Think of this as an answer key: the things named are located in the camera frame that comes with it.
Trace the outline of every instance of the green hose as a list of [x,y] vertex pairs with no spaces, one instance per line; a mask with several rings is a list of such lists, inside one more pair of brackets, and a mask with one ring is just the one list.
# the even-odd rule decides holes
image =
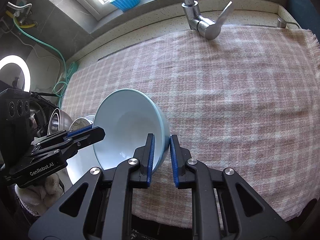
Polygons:
[[[59,81],[59,82],[57,82],[57,83],[55,84],[55,86],[53,87],[52,92],[53,92],[57,97],[59,97],[58,107],[61,108],[62,99],[63,99],[64,93],[65,93],[65,91],[66,91],[66,89],[67,89],[67,85],[68,85],[68,83],[69,83],[69,81],[70,81],[70,79],[71,79],[71,76],[73,75],[74,72],[76,72],[76,71],[78,70],[78,65],[77,65],[77,63],[76,63],[76,62],[72,62],[72,63],[70,64],[69,68],[68,68],[68,71],[67,71],[66,61],[65,61],[65,59],[64,59],[64,57],[63,57],[63,55],[61,54],[60,51],[58,51],[55,47],[53,47],[53,46],[51,46],[51,45],[49,45],[49,44],[47,44],[47,43],[45,43],[45,42],[43,42],[43,41],[40,41],[40,40],[36,39],[35,37],[32,37],[30,34],[26,33],[25,31],[23,31],[23,30],[20,28],[20,26],[18,25],[18,22],[17,22],[16,17],[13,17],[13,23],[14,23],[14,25],[17,27],[17,29],[18,29],[20,32],[22,32],[24,35],[26,35],[27,37],[29,37],[29,38],[31,38],[31,39],[33,39],[33,40],[35,40],[35,41],[37,41],[37,42],[39,42],[39,43],[47,46],[47,47],[49,47],[50,49],[53,49],[54,51],[56,51],[56,52],[60,55],[60,57],[61,57],[61,59],[62,59],[62,61],[63,61],[63,66],[64,66],[64,71],[65,71],[65,74],[66,74],[66,78],[65,78],[64,81]],[[58,91],[56,91],[56,86],[57,86],[58,84],[62,84],[62,87],[61,87]]]

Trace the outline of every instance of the faucet handle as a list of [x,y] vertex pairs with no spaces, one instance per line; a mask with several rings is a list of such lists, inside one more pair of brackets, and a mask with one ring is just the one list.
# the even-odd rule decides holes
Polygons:
[[220,34],[222,25],[227,20],[228,16],[232,14],[233,10],[234,10],[234,5],[230,1],[228,5],[224,8],[222,13],[219,15],[216,22],[210,19],[204,18],[200,15],[198,17],[200,21],[198,23],[197,30],[207,40],[209,41],[214,40]]
[[220,25],[220,27],[227,20],[228,16],[233,13],[235,9],[234,4],[230,1],[228,5],[223,9],[222,13],[219,15],[216,24]]

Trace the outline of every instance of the yellow pipe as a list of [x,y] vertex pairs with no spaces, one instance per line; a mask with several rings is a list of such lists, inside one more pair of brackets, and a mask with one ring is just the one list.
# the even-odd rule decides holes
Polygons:
[[8,15],[11,19],[13,19],[13,14],[9,11],[5,11],[5,14]]
[[[13,19],[13,14],[9,11],[5,11],[5,14],[8,15],[10,18]],[[31,23],[31,24],[27,24],[27,25],[19,25],[20,28],[22,29],[28,29],[28,28],[32,28],[34,26],[36,26],[34,23]]]
[[31,28],[31,27],[34,27],[36,26],[34,23],[31,23],[31,24],[28,24],[28,25],[20,25],[20,28],[22,29],[27,29],[27,28]]

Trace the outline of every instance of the black gripper frame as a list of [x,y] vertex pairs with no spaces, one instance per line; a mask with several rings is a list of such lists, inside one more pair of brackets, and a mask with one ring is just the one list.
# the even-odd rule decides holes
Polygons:
[[[193,240],[290,239],[290,227],[236,171],[210,169],[199,160],[190,165],[190,151],[180,147],[177,135],[171,136],[170,152],[175,153],[178,164],[176,186],[192,189]],[[219,225],[214,189],[223,230]]]
[[20,188],[42,183],[46,177],[67,166],[67,159],[79,149],[103,140],[100,127],[87,126],[76,131],[61,131],[39,138],[15,165],[0,171],[7,185],[16,183]]
[[90,169],[30,228],[31,240],[129,240],[132,191],[151,183],[154,135],[116,168]]

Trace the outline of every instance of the blue gripper pad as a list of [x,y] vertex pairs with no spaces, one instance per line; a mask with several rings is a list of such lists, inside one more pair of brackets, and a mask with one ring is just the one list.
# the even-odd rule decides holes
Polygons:
[[78,130],[68,132],[67,138],[69,138],[69,137],[71,137],[71,136],[74,136],[74,135],[76,135],[76,134],[85,132],[85,131],[90,130],[90,129],[92,129],[92,124],[90,124],[90,125],[88,125],[88,126],[86,126],[86,127],[84,127],[84,128],[80,128],[80,129],[78,129]]
[[150,187],[151,177],[152,177],[152,168],[153,168],[153,158],[155,155],[155,136],[152,136],[151,147],[149,152],[148,166],[147,166],[147,185]]
[[174,149],[172,136],[170,136],[170,155],[171,155],[173,182],[174,182],[175,186],[178,187],[179,186],[178,161],[177,161],[177,156],[176,156],[176,152]]

